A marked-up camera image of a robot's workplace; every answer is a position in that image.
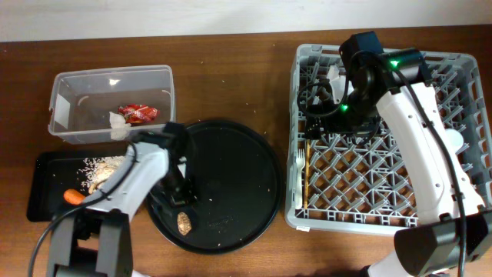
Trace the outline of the brown ginger piece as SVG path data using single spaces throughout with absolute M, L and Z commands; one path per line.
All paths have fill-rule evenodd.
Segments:
M 186 236 L 191 230 L 191 220 L 185 212 L 179 212 L 177 217 L 178 231 L 181 235 Z

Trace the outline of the wooden chopstick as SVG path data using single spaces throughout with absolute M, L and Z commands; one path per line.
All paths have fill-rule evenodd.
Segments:
M 310 160 L 311 160 L 311 140 L 307 139 L 306 140 L 306 147 L 305 147 L 305 167 L 304 167 L 304 198 L 303 198 L 303 204 L 304 204 L 304 209 L 308 209 L 308 191 L 309 191 L 309 171 L 310 171 Z

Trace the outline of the white plastic fork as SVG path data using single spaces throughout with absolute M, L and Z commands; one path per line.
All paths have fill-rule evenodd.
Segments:
M 294 207 L 301 209 L 303 205 L 303 191 L 302 191 L 302 171 L 305 167 L 305 151 L 299 149 L 295 157 L 295 163 L 297 168 L 296 184 L 294 189 Z

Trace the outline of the rice and peanut leftovers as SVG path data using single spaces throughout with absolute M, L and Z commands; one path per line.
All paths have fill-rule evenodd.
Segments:
M 83 167 L 77 171 L 81 187 L 90 195 L 108 179 L 123 163 L 124 156 L 85 158 Z

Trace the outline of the white tissue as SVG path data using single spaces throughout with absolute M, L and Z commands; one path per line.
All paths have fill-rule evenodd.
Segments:
M 109 112 L 109 122 L 111 126 L 111 140 L 121 141 L 128 136 L 131 124 L 125 121 L 125 117 L 123 115 Z

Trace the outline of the red snack wrapper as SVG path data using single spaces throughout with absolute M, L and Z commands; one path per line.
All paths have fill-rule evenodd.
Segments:
M 118 113 L 124 117 L 127 124 L 142 124 L 154 121 L 159 111 L 148 105 L 132 104 L 120 106 Z

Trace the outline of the orange carrot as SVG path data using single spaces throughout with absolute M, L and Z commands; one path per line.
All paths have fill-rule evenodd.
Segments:
M 85 196 L 75 189 L 68 189 L 63 194 L 64 200 L 71 205 L 80 205 L 85 200 Z

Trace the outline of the blue cup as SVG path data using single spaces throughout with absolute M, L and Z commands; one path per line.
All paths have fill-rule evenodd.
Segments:
M 445 130 L 445 132 L 446 132 L 446 135 L 448 137 L 448 140 L 450 142 L 452 149 L 457 154 L 458 151 L 464 145 L 464 138 L 463 138 L 462 134 L 460 134 L 459 131 L 457 131 L 453 128 L 447 128 Z

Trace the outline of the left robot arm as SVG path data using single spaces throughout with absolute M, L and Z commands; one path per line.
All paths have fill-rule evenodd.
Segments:
M 49 237 L 49 276 L 137 276 L 133 268 L 130 223 L 153 196 L 169 209 L 196 201 L 187 155 L 187 128 L 169 122 L 157 134 L 138 133 L 125 159 L 102 187 L 55 217 Z

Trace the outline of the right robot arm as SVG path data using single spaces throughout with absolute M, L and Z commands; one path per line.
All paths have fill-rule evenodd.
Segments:
M 491 248 L 491 211 L 460 164 L 423 54 L 416 48 L 387 52 L 375 32 L 352 35 L 339 53 L 345 70 L 341 84 L 313 78 L 296 94 L 296 109 L 307 118 L 307 137 L 351 135 L 367 147 L 385 124 L 417 206 L 417 226 L 396 232 L 394 251 L 361 274 L 462 272 Z

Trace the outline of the grey dishwasher rack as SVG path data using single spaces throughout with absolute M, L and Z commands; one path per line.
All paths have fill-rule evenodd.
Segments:
M 458 151 L 485 205 L 491 204 L 491 132 L 476 59 L 468 54 L 425 52 L 444 125 L 459 131 Z M 346 135 L 311 140 L 308 207 L 294 207 L 295 157 L 305 151 L 306 119 L 298 110 L 297 93 L 323 79 L 330 69 L 343 72 L 335 45 L 300 45 L 291 68 L 290 135 L 286 222 L 296 229 L 393 235 L 417 225 L 411 183 L 397 144 L 387 126 L 365 146 Z

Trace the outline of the black round tray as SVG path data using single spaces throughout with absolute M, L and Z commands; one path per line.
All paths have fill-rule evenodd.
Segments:
M 208 120 L 187 130 L 193 144 L 187 168 L 198 200 L 169 209 L 148 196 L 148 214 L 164 237 L 189 252 L 238 250 L 260 237 L 277 214 L 284 194 L 278 158 L 261 135 L 236 122 Z M 186 236 L 178 231 L 179 212 L 191 220 Z

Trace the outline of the black rectangular tray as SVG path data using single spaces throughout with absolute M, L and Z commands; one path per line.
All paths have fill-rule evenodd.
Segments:
M 88 195 L 89 176 L 106 157 L 123 156 L 124 149 L 45 152 L 35 163 L 26 217 L 31 222 L 49 222 L 55 213 L 71 206 L 65 191 L 74 189 Z

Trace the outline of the clear plastic bin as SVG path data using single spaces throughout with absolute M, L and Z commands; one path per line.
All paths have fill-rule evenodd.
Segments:
M 120 107 L 148 105 L 156 119 L 112 128 L 110 114 Z M 100 68 L 56 75 L 49 110 L 51 135 L 73 144 L 127 140 L 140 131 L 159 132 L 175 122 L 176 96 L 171 67 L 146 65 Z

